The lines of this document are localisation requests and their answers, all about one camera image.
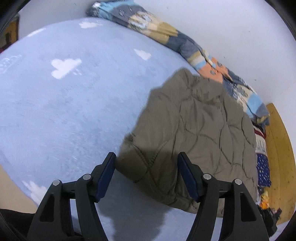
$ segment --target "wooden furniture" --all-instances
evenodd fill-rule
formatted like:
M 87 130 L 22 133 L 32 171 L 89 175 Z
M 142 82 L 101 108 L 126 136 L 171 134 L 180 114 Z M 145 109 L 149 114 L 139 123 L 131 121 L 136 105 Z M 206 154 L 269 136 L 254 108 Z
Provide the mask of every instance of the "wooden furniture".
M 15 15 L 0 36 L 0 52 L 6 50 L 18 40 L 19 20 L 19 14 Z
M 271 187 L 266 188 L 270 206 L 282 209 L 277 224 L 291 219 L 296 204 L 296 167 L 292 145 L 284 123 L 271 103 L 267 105 L 270 125 L 266 127 L 266 146 Z

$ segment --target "white wall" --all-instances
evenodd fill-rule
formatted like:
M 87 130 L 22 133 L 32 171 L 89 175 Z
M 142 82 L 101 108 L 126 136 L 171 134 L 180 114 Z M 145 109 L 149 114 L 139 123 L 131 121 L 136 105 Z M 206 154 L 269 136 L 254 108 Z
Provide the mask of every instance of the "white wall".
M 19 37 L 52 23 L 85 17 L 95 0 L 31 0 L 20 12 Z
M 137 0 L 272 102 L 295 81 L 296 41 L 264 0 Z

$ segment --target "colorful quilt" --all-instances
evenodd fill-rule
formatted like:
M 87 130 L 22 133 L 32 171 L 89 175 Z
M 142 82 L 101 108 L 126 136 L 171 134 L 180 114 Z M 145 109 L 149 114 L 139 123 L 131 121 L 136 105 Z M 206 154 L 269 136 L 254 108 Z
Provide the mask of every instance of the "colorful quilt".
M 133 29 L 179 53 L 201 76 L 220 82 L 254 124 L 262 128 L 269 124 L 269 112 L 252 87 L 190 37 L 147 12 L 133 0 L 98 1 L 88 9 L 87 14 Z

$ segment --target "quilted puffer jacket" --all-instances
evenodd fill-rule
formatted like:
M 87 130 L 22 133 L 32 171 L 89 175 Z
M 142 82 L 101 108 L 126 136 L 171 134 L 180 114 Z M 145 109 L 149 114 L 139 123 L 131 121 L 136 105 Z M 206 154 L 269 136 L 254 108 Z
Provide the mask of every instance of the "quilted puffer jacket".
M 196 213 L 198 204 L 177 171 L 179 152 L 217 180 L 241 179 L 255 200 L 255 143 L 251 120 L 222 85 L 182 69 L 151 91 L 116 168 L 155 200 Z M 223 207 L 220 199 L 218 216 Z

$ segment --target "bedding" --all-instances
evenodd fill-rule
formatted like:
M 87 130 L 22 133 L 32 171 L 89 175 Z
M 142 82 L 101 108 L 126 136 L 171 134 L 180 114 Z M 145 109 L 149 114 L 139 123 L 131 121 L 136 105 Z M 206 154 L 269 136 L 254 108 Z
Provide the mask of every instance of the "bedding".
M 254 124 L 263 128 L 269 124 L 268 110 L 252 87 L 190 37 L 147 12 L 133 0 L 97 1 L 87 10 L 87 14 L 133 29 L 179 53 L 201 76 L 223 84 Z
M 254 201 L 258 175 L 255 134 L 250 118 L 214 80 L 178 71 L 151 91 L 133 131 L 120 148 L 116 168 L 155 200 L 196 213 L 177 171 L 177 155 L 216 179 L 241 179 Z M 223 215 L 223 199 L 218 216 Z
M 259 128 L 254 126 L 256 136 L 255 152 L 257 155 L 257 172 L 259 188 L 270 187 L 270 170 L 266 150 L 266 134 Z

